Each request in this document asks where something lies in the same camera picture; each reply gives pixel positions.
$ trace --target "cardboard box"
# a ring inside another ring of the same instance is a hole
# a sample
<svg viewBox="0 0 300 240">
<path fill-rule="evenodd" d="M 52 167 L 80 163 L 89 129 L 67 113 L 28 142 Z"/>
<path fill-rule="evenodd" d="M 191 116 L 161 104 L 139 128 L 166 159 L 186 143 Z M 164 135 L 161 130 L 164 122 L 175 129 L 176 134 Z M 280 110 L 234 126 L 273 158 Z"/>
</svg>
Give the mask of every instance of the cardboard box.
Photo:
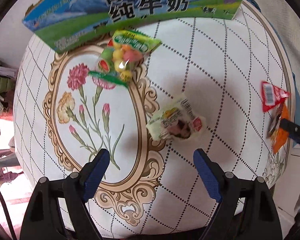
<svg viewBox="0 0 300 240">
<path fill-rule="evenodd" d="M 56 52 L 97 36 L 181 17 L 233 19 L 242 0 L 40 0 L 23 24 Z"/>
</svg>

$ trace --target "pink candy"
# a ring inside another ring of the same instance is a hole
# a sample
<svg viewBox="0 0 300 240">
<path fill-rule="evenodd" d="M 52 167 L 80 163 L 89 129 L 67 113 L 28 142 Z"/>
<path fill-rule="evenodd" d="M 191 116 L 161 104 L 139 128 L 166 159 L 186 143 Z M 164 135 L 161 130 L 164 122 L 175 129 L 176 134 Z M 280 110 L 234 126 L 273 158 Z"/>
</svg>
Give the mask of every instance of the pink candy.
<svg viewBox="0 0 300 240">
<path fill-rule="evenodd" d="M 127 50 L 124 55 L 123 55 L 123 60 L 124 61 L 129 61 L 129 62 L 138 62 L 143 58 L 143 55 L 141 52 L 137 50 Z"/>
</svg>

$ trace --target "ornate frame pattern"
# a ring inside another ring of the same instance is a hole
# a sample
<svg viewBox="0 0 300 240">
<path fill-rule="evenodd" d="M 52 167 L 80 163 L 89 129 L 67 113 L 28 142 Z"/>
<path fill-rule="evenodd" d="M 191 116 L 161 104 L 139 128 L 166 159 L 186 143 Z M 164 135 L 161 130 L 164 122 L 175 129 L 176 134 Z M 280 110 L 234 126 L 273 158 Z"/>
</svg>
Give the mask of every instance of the ornate frame pattern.
<svg viewBox="0 0 300 240">
<path fill-rule="evenodd" d="M 59 80 L 63 69 L 73 57 L 82 54 L 100 55 L 101 47 L 107 41 L 93 42 L 63 54 L 55 53 L 48 77 L 49 92 L 42 103 L 44 117 L 48 126 L 48 135 L 61 166 L 68 171 L 80 170 L 82 167 L 71 157 L 60 139 L 56 126 L 56 101 Z M 155 187 L 164 171 L 164 161 L 159 153 L 165 147 L 165 141 L 153 141 L 146 129 L 146 118 L 159 109 L 156 91 L 150 87 L 147 68 L 140 64 L 134 70 L 129 93 L 136 113 L 138 127 L 137 158 L 130 174 L 120 182 L 101 182 L 95 194 L 95 200 L 101 208 L 113 208 L 117 215 L 132 226 L 140 223 L 144 214 L 143 204 L 150 203 L 156 197 Z"/>
</svg>

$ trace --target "barcode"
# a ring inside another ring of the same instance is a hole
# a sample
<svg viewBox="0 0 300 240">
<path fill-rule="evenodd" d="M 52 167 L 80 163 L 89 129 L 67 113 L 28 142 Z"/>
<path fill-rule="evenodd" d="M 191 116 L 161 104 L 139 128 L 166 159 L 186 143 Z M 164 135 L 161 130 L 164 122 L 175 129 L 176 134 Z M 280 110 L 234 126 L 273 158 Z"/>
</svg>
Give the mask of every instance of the barcode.
<svg viewBox="0 0 300 240">
<path fill-rule="evenodd" d="M 274 90 L 273 86 L 270 84 L 263 84 L 263 91 L 265 93 L 265 105 L 274 106 Z"/>
<path fill-rule="evenodd" d="M 191 105 L 187 99 L 183 100 L 181 102 L 181 106 L 188 112 L 190 119 L 193 120 L 195 118 L 194 114 L 192 113 L 191 110 Z"/>
</svg>

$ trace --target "white tablecloth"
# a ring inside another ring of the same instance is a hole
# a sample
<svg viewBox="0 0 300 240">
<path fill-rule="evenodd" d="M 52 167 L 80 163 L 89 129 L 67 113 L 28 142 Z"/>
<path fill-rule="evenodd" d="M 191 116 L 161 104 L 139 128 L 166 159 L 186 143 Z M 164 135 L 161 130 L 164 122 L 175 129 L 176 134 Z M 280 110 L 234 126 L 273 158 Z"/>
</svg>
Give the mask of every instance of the white tablecloth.
<svg viewBox="0 0 300 240">
<path fill-rule="evenodd" d="M 80 170 L 101 139 L 112 150 L 106 178 L 87 203 L 105 237 L 208 225 L 216 203 L 193 165 L 197 148 L 224 171 L 243 179 L 263 176 L 271 187 L 291 147 L 288 140 L 273 155 L 266 138 L 270 114 L 262 112 L 261 81 L 291 93 L 291 118 L 294 85 L 282 45 L 253 6 L 244 2 L 233 21 L 183 18 L 138 30 L 163 44 L 136 69 L 128 90 L 84 74 L 84 82 L 69 83 L 70 70 L 95 68 L 102 42 L 58 55 L 34 35 L 14 99 L 16 154 L 33 187 L 42 176 L 61 179 Z M 207 131 L 198 142 L 153 142 L 146 122 L 181 92 L 206 117 Z M 63 200 L 60 206 L 73 229 Z"/>
</svg>

